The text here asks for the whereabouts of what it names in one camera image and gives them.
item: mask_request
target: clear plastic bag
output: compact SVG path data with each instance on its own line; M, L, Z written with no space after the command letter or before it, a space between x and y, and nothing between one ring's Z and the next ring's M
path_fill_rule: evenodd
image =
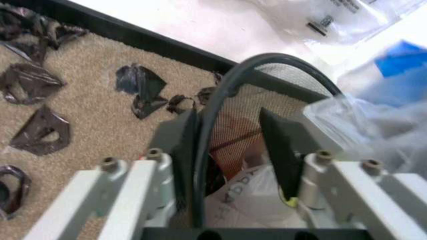
M339 64L371 38L425 0L250 0L273 28L304 43L328 64Z
M340 96L305 107L303 115L339 145L339 159L374 159L391 173L427 179L427 101L396 108Z

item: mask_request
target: beige carpet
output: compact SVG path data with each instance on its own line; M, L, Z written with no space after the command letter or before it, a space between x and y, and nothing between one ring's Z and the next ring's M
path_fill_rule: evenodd
M0 46L0 72L17 62L25 60ZM110 156L128 162L138 159L157 125L176 116L165 108L144 120L134 116L130 108L134 96L114 89L116 70L131 63L141 64L163 78L168 84L160 95L168 99L176 94L194 96L200 88L215 82L208 71L95 34L65 44L58 51L50 49L44 67L67 85L46 103L70 122L71 144L41 157L8 147L41 104L14 105L0 97L0 165L15 165L32 179L25 205L17 216L0 220L0 239L24 237L76 171L92 169ZM96 239L102 221L88 221L79 239Z

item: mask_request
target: dark plastic scrap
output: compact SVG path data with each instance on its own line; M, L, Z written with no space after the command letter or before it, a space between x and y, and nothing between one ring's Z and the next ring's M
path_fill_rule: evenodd
M12 92L17 84L22 87L27 98L20 99ZM12 104L38 103L63 86L64 82L44 68L28 63L13 64L0 76L0 91L6 101Z
M46 49L48 47L48 41L44 38L39 39L38 43L4 41L1 44L24 59L33 61L39 65L45 60Z
M10 220L15 216L16 211L24 204L25 198L30 191L31 179L24 171L12 165L0 166L0 178L6 175L17 178L19 182L18 188L13 192L11 192L3 182L0 182L2 189L4 187L7 188L7 198L0 200L0 215L5 220Z
M132 63L131 66L121 67L115 74L117 91L138 93L131 105L132 112L137 118L144 119L168 103L167 99L159 96L166 82L151 70Z
M215 86L204 87L200 89L200 91L197 93L197 98L201 105L206 105L208 103L208 100L211 97L212 93L215 91L215 89Z
M169 111L170 113L182 114L183 112L186 111L186 109L179 107L179 105L184 100L191 100L192 108L196 108L196 101L194 101L194 99L190 97L186 97L184 95L175 95L169 100L166 110Z
M54 29L49 29L47 33L49 46L57 50L62 44L70 42L87 33L88 31L86 29L78 26L58 24Z
M115 72L116 81L115 89L118 92L126 92L128 94L138 93L137 76L140 69L133 63L131 66L122 66Z
M59 135L56 140L43 140L54 132ZM27 120L9 145L42 156L61 150L68 144L70 144L70 124L43 105Z
M136 95L135 99L133 100L131 109L133 114L135 114L137 118L144 119L148 117L152 112L163 107L167 103L168 100L161 96L157 96L151 102L144 102L140 99L139 95Z
M81 27L60 24L27 8L0 3L0 40L2 41L14 40L20 34L30 33L47 41L49 46L57 50L61 44L85 35L87 32Z

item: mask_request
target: white floor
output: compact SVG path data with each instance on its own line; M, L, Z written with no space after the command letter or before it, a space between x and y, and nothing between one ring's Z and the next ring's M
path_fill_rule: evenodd
M266 52L291 54L313 64L334 82L401 39L427 47L427 5L370 39L350 60L332 66L299 41L279 34L247 0L72 1L236 62Z

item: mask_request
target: screw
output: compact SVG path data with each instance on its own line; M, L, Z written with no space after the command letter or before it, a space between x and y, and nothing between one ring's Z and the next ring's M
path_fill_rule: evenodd
M119 161L115 157L106 157L101 161L100 166L102 171L114 173L119 167Z
M316 152L316 163L328 165L332 162L332 154L327 150L318 150Z
M160 148L150 148L146 158L148 160L155 160L160 162L162 160L162 153L163 151Z
M360 165L362 169L371 176L380 175L381 169L383 168L381 162L372 159L364 160Z

